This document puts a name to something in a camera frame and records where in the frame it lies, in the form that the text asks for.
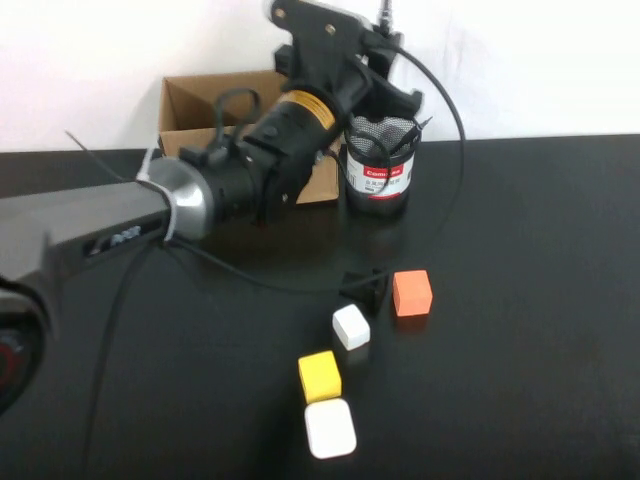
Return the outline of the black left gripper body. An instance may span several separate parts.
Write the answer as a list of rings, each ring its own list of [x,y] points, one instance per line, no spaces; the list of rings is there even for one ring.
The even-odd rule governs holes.
[[[372,87],[360,57],[368,20],[317,1],[273,1],[269,18],[291,34],[284,89],[322,100],[336,115],[349,115]]]

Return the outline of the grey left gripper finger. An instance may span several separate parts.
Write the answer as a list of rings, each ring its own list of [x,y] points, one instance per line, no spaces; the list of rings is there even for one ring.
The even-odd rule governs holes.
[[[372,35],[376,44],[367,52],[368,67],[381,78],[387,80],[397,54],[394,49],[390,48],[390,45],[401,47],[403,34],[400,32],[388,34],[373,32]]]
[[[372,78],[372,87],[364,98],[354,107],[354,116],[368,119],[386,117],[413,119],[421,108],[421,92],[401,91],[382,77]]]

